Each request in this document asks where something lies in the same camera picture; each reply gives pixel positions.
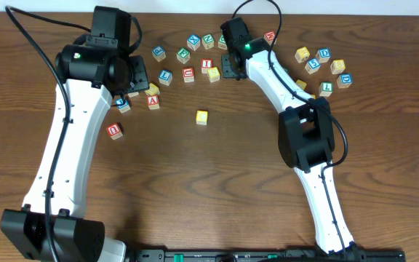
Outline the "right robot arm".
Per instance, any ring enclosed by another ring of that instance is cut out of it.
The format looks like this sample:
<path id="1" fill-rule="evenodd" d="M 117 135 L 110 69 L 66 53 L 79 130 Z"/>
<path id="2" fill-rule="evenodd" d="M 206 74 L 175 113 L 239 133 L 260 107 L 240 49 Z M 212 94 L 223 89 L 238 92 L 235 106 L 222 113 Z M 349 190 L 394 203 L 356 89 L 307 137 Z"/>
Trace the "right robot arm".
<path id="1" fill-rule="evenodd" d="M 232 77 L 256 83 L 279 114 L 279 152 L 303 185 L 317 246 L 328 255 L 345 255 L 354 238 L 343 218 L 333 181 L 333 130 L 340 125 L 329 103 L 324 98 L 312 98 L 296 85 L 280 66 L 272 44 L 252 38 L 240 17 L 227 20 L 220 29 Z"/>

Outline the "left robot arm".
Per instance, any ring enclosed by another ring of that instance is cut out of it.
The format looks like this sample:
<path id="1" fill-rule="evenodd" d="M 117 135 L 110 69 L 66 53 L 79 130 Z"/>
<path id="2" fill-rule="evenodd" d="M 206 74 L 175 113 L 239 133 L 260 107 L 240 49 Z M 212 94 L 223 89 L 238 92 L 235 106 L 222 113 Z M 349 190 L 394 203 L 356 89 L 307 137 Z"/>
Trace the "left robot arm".
<path id="1" fill-rule="evenodd" d="M 19 210 L 5 210 L 0 228 L 24 258 L 36 261 L 126 261 L 124 242 L 86 219 L 87 182 L 101 125 L 126 94 L 149 88 L 131 14 L 95 7 L 90 28 L 47 62 L 57 83 L 44 154 Z"/>

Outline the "yellow C block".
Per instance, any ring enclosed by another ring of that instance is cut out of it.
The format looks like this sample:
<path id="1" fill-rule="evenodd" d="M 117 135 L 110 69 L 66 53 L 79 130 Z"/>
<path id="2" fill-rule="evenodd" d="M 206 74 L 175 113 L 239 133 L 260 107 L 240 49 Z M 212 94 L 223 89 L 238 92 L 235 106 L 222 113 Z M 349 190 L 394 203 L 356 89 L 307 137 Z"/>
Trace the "yellow C block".
<path id="1" fill-rule="evenodd" d="M 198 125 L 207 125 L 208 116 L 209 114 L 207 111 L 198 110 L 196 112 L 196 123 Z"/>

